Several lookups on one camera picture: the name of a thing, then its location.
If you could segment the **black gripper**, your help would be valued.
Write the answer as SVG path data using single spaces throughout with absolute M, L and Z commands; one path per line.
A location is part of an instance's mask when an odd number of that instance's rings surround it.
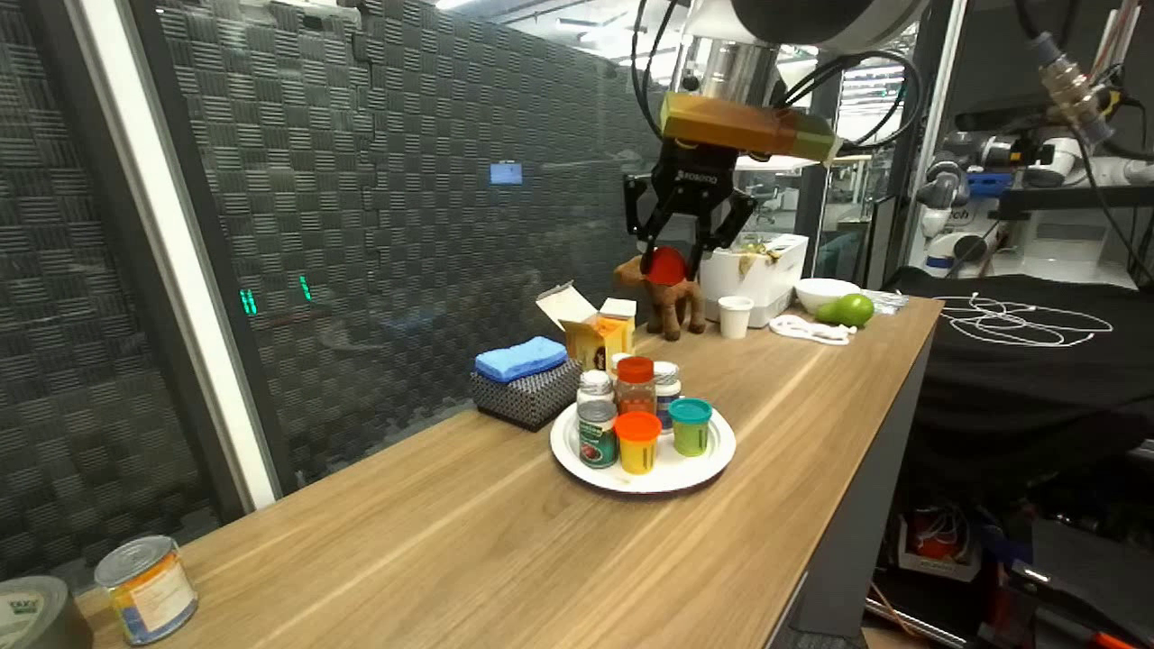
M 701 274 L 701 259 L 712 248 L 727 248 L 735 233 L 747 226 L 747 219 L 756 208 L 756 198 L 731 191 L 731 165 L 735 154 L 727 147 L 714 146 L 679 146 L 664 142 L 659 158 L 654 165 L 654 186 L 658 186 L 658 216 L 643 212 L 643 195 L 650 191 L 644 174 L 623 174 L 623 226 L 643 244 L 643 272 L 654 272 L 658 233 L 664 232 L 664 219 L 675 212 L 695 216 L 695 243 L 691 243 L 691 263 L 690 277 Z

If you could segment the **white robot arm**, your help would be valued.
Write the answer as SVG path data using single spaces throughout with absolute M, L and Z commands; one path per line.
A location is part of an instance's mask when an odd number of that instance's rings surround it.
M 705 36 L 724 46 L 771 53 L 781 45 L 816 45 L 830 63 L 792 87 L 747 83 L 731 90 L 672 90 L 659 108 L 650 106 L 650 73 L 634 73 L 634 102 L 659 142 L 658 165 L 623 180 L 623 219 L 643 243 L 638 272 L 654 274 L 659 233 L 672 216 L 695 225 L 691 248 L 681 256 L 681 277 L 691 283 L 701 259 L 731 244 L 756 203 L 731 183 L 735 158 L 792 154 L 825 161 L 861 154 L 869 137 L 840 142 L 833 126 L 796 102 L 830 77 L 866 57 L 884 57 L 884 45 L 914 24 L 927 0 L 705 0 L 712 17 Z

